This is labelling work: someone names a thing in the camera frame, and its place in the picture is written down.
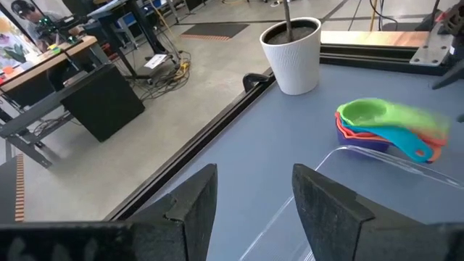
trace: concrete floor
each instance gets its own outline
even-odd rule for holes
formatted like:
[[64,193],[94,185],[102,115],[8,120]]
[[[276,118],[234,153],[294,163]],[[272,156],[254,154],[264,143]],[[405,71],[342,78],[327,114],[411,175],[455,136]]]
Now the concrete floor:
[[[443,0],[441,9],[457,1]],[[433,0],[388,0],[387,15],[416,15],[400,22],[420,21]],[[326,18],[324,30],[347,30],[356,0],[295,0],[292,17]],[[330,17],[327,14],[338,7]],[[242,91],[245,73],[262,73],[269,65],[259,35],[283,19],[283,6],[258,1],[249,4],[207,2],[196,14],[172,26],[179,49],[192,54],[191,77],[182,89],[145,102],[146,111],[100,144],[86,129],[68,123],[44,141],[54,152],[54,165],[44,169],[25,157],[25,218],[38,220],[101,220],[141,185]],[[351,30],[368,30],[371,9],[362,0]],[[229,41],[184,39],[177,36],[198,22],[251,22]],[[151,53],[145,44],[128,54],[135,67]]]

